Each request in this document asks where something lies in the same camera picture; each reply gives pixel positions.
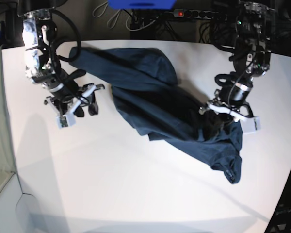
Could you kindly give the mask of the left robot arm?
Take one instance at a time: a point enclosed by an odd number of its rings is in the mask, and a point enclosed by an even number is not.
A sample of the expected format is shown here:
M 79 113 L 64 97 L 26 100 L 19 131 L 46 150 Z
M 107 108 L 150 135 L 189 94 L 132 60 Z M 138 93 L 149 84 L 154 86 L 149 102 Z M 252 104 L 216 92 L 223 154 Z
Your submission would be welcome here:
M 260 118 L 254 115 L 246 99 L 253 89 L 253 80 L 264 76 L 270 69 L 272 11 L 268 4 L 259 0 L 240 0 L 237 3 L 233 47 L 216 45 L 232 54 L 229 60 L 235 70 L 215 76 L 219 89 L 214 98 L 199 110 L 202 115 L 213 111 L 228 122 L 240 122 L 245 134 L 261 129 Z

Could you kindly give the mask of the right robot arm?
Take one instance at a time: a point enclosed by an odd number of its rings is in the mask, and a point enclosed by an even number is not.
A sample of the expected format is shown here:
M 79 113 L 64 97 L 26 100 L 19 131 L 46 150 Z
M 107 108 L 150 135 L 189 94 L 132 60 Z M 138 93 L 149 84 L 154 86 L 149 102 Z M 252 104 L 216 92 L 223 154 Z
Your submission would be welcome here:
M 25 75 L 33 84 L 40 84 L 50 96 L 44 100 L 51 106 L 59 119 L 68 116 L 84 117 L 84 107 L 88 107 L 91 116 L 98 114 L 98 105 L 94 92 L 104 85 L 93 83 L 78 86 L 75 79 L 86 75 L 83 69 L 67 74 L 61 62 L 73 62 L 81 53 L 81 35 L 75 24 L 63 13 L 56 10 L 55 0 L 20 0 L 18 16 L 23 19 L 22 39 L 25 46 Z M 77 50 L 72 57 L 57 54 L 58 47 L 66 39 L 57 36 L 57 25 L 53 15 L 59 16 L 72 29 L 76 36 Z

